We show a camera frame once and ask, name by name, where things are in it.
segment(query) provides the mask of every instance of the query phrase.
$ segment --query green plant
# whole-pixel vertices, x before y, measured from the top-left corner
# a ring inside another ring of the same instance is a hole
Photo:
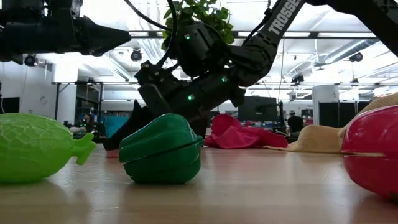
[[[216,30],[227,44],[234,42],[232,34],[233,26],[229,23],[229,10],[225,7],[215,7],[217,0],[182,0],[173,1],[177,12],[178,26],[183,27],[192,25],[196,22],[203,22]],[[171,18],[171,10],[169,9],[165,15],[165,25],[172,27],[173,19]],[[171,35],[171,31],[163,31],[162,49],[168,46],[167,37]]]

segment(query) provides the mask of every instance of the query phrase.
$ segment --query pink cloth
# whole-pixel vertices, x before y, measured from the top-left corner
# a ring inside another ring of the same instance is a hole
[[[119,158],[119,149],[106,151],[107,158]]]
[[[220,149],[247,149],[253,147],[287,147],[285,136],[262,128],[242,127],[241,123],[228,114],[219,114],[213,118],[211,136],[205,139],[205,145]]]

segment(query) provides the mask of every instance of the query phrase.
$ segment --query red toy fruit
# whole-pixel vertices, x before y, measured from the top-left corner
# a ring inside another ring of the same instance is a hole
[[[383,197],[398,199],[398,106],[356,117],[348,125],[342,152],[345,169],[356,184]]]

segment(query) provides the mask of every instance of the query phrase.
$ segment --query black robotic arm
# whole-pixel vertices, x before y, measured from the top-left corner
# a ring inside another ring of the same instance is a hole
[[[146,106],[141,108],[135,103],[130,120],[105,142],[105,149],[117,149],[123,138],[162,114],[177,113],[194,124],[206,119],[209,110],[226,100],[239,106],[245,94],[240,86],[251,86],[268,74],[280,40],[306,2],[314,6],[328,4],[336,11],[357,16],[398,55],[398,42],[392,34],[398,30],[394,0],[278,0],[272,9],[265,11],[264,20],[258,26],[260,29],[254,30],[257,34],[253,32],[240,47],[212,38],[211,29],[204,24],[181,27],[173,54],[183,71],[196,79],[191,82],[177,80],[170,70],[150,62],[143,63],[136,78]],[[205,134],[205,130],[195,131]]]
[[[83,0],[3,0],[0,61],[22,65],[23,54],[37,53],[101,56],[131,40],[127,31],[80,17],[82,5]]]
[[[202,23],[179,27],[170,42],[172,55],[194,79],[178,80],[172,69],[162,68],[162,63],[144,62],[136,78],[146,106],[135,102],[129,121],[105,142],[105,148],[117,149],[123,138],[162,114],[177,113],[194,124],[206,119],[209,110],[226,100],[239,106],[245,94],[241,87],[251,86],[268,74],[280,40],[306,2],[314,6],[328,4],[336,11],[357,16],[398,55],[393,33],[398,30],[395,0],[278,0],[265,11],[258,29],[242,46],[226,45],[216,38],[211,27]],[[22,64],[22,54],[49,52],[100,56],[130,41],[127,31],[99,26],[87,17],[79,17],[82,4],[83,0],[3,0],[0,61]]]

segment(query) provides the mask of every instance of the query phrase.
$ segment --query green toy pepper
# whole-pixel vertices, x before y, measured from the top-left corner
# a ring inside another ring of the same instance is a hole
[[[34,114],[0,115],[0,183],[35,182],[73,156],[83,165],[96,147],[92,134],[74,140],[62,124]]]
[[[183,184],[200,170],[203,143],[183,116],[165,114],[123,139],[119,160],[136,183]]]

